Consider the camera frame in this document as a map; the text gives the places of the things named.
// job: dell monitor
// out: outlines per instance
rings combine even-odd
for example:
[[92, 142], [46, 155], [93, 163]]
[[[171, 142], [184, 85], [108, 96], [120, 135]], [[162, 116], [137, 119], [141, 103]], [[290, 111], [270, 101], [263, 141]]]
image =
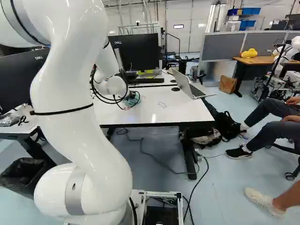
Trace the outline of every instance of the dell monitor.
[[30, 85], [42, 68], [49, 48], [0, 57], [0, 106], [2, 113], [30, 103]]
[[108, 37], [112, 48], [119, 49], [125, 71], [159, 69], [158, 34], [134, 34]]

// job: desk leg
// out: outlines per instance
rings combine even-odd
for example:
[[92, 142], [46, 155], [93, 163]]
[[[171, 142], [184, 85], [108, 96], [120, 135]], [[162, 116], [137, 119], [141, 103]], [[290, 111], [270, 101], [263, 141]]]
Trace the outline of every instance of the desk leg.
[[242, 84], [242, 80], [246, 73], [246, 67], [247, 66], [245, 64], [243, 64], [241, 62], [237, 62], [235, 74], [233, 76], [233, 77], [237, 78], [237, 83], [235, 85], [234, 93], [237, 96], [239, 96], [240, 98], [243, 97], [242, 94], [239, 92], [239, 89], [240, 89], [240, 85]]
[[43, 151], [42, 147], [35, 143], [30, 137], [26, 139], [19, 138], [17, 140], [31, 157], [35, 159], [44, 159], [49, 165], [56, 166], [56, 163]]
[[197, 155], [193, 146], [193, 142], [191, 140], [182, 140], [181, 141], [184, 153], [184, 159], [186, 161], [186, 167], [188, 174], [188, 178], [190, 180], [196, 180], [197, 174], [195, 169], [195, 163], [197, 163]]
[[108, 128], [108, 131], [107, 131], [107, 134], [106, 134], [106, 138], [110, 141], [111, 140], [111, 137], [114, 133], [116, 128]]

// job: white desk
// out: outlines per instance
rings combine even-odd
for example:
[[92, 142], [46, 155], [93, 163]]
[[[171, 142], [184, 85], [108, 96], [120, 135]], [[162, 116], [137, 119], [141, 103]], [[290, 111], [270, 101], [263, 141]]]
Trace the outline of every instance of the white desk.
[[[115, 128], [122, 127], [163, 127], [180, 128], [211, 127], [214, 119], [201, 99], [193, 100], [183, 91], [172, 91], [172, 86], [132, 88], [141, 94], [142, 101], [130, 108], [121, 110], [117, 105], [109, 105], [94, 99], [97, 120], [102, 128], [109, 128], [112, 135]], [[191, 140], [184, 140], [184, 158], [188, 177], [196, 180], [195, 150]]]
[[43, 151], [42, 147], [35, 143], [30, 136], [41, 132], [38, 127], [38, 119], [36, 116], [31, 116], [31, 106], [18, 106], [18, 111], [11, 110], [10, 113], [16, 113], [19, 116], [25, 115], [26, 121], [29, 123], [22, 123], [20, 126], [15, 124], [11, 127], [0, 127], [0, 138], [18, 141], [23, 148], [35, 159], [44, 159], [49, 165], [55, 166], [53, 160]]
[[139, 83], [139, 84], [130, 84], [129, 87], [152, 87], [152, 86], [177, 86], [176, 82], [171, 82], [171, 80], [175, 80], [174, 76], [167, 73], [167, 70], [163, 70], [160, 72], [161, 74], [157, 75], [155, 78], [164, 78], [163, 83]]

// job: person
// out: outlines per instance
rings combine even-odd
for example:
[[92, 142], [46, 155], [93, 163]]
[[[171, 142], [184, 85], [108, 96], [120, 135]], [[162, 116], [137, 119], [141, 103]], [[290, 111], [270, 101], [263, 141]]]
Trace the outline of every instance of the person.
[[265, 208], [272, 215], [282, 217], [288, 208], [300, 206], [300, 181], [296, 182], [289, 190], [277, 198], [263, 195], [249, 187], [245, 188], [245, 195], [251, 202]]
[[291, 97], [286, 103], [272, 98], [263, 100], [240, 125], [241, 132], [246, 132], [270, 113], [281, 117], [282, 120], [267, 123], [246, 145], [226, 150], [225, 154], [233, 159], [251, 158], [253, 152], [272, 145], [277, 138], [292, 139], [295, 148], [299, 148], [300, 106], [297, 105], [299, 102], [300, 97]]

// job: jeans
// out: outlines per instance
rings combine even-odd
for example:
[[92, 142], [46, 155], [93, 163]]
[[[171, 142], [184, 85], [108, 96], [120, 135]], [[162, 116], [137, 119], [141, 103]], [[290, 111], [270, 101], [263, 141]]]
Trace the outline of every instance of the jeans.
[[[288, 115], [297, 115], [300, 113], [300, 110], [282, 101], [267, 98], [246, 118], [245, 124], [252, 127], [269, 115], [269, 113], [283, 118]], [[293, 121], [273, 121], [267, 123], [261, 131], [247, 143], [246, 147], [250, 151], [257, 151], [267, 145], [272, 145], [277, 138], [293, 139], [295, 145], [296, 143], [300, 143], [300, 123]]]

